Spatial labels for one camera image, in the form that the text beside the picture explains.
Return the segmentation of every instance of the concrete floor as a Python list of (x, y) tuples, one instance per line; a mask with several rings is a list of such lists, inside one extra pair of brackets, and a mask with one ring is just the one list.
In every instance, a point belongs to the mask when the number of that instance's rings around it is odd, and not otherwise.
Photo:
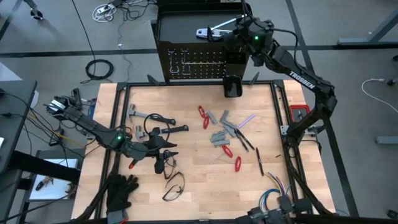
[[(93, 9), (107, 2), (76, 1), (94, 50), (118, 49), (117, 28), (121, 23), (121, 13), (116, 13), (114, 20), (105, 24), (99, 24), (91, 18)], [(247, 2), (251, 4), (255, 16), (272, 19), (278, 28), (294, 30), (285, 1)], [(16, 0), (0, 1), (0, 26), (8, 18), (15, 3)], [(46, 20), (37, 22), (31, 19), (29, 8), (22, 2), (0, 40), (0, 54), (89, 50), (71, 1), (36, 0), (36, 3)], [(293, 1), (293, 5), (307, 45), (334, 45), (340, 37), (369, 35), (369, 32), (398, 8), (398, 2), (393, 0), (301, 0)], [(156, 7), (151, 6), (142, 18), (124, 24), (121, 29), (121, 43), (125, 49), (155, 48), (150, 20), (156, 18), (156, 12)], [(398, 29), (395, 27), (387, 37), (397, 39)], [(276, 33), (275, 38), (282, 45), (294, 44), (294, 38), (287, 34)], [(386, 218), (386, 210), (398, 210), (398, 180), (395, 173), (398, 168), (398, 148), (377, 145), (373, 139), (377, 135), (398, 135), (398, 119), (388, 106), (366, 96), (361, 91), (361, 84), (369, 78), (395, 78), (397, 70), (391, 58), (398, 51), (312, 50), (309, 54), (315, 72), (336, 86), (339, 103), (331, 120), (359, 213), (362, 217)], [(157, 54), (131, 54), (126, 57), (132, 62), (130, 81), (146, 82), (148, 73), (162, 80)], [(97, 58), (107, 59), (114, 64), (115, 71), (110, 80), (121, 82), (126, 79), (128, 63), (121, 55), (102, 55)], [(87, 78), (84, 69), (90, 60), (91, 56), (0, 58), (0, 62), (21, 78), (38, 81), (40, 98), (35, 109), (54, 126), (57, 122), (45, 114), (41, 104), (48, 103), (55, 95), (69, 95), (71, 89), (76, 87), (80, 88), (83, 98), (96, 97), (101, 82), (79, 84)], [(298, 54), (298, 60), (303, 64), (301, 54)], [(97, 66), (97, 74), (104, 74), (106, 71), (105, 65)], [(250, 80), (257, 71), (260, 71), (263, 80), (287, 78), (266, 68), (254, 68), (250, 62), (244, 79)], [(393, 106), (398, 106), (397, 88), (389, 87), (385, 83), (366, 85), (368, 92)], [(307, 90), (304, 93), (307, 103), (313, 106), (313, 94)], [(35, 130), (29, 123), (27, 125), (30, 131)], [(66, 129), (66, 135), (85, 143), (84, 137), (75, 130)], [(35, 137), (32, 137), (32, 142), (34, 150), (54, 149)], [(323, 146), (323, 165), (335, 207), (347, 212), (325, 133), (320, 135), (320, 142)], [(21, 134), (18, 150), (29, 150), (25, 133)], [(19, 192), (16, 197), (12, 214), (18, 212), (21, 195)], [(32, 207), (38, 205), (40, 203), (33, 203)], [(72, 206), (71, 200), (55, 203), (28, 214), (26, 220), (34, 223), (65, 222), (70, 218)]]

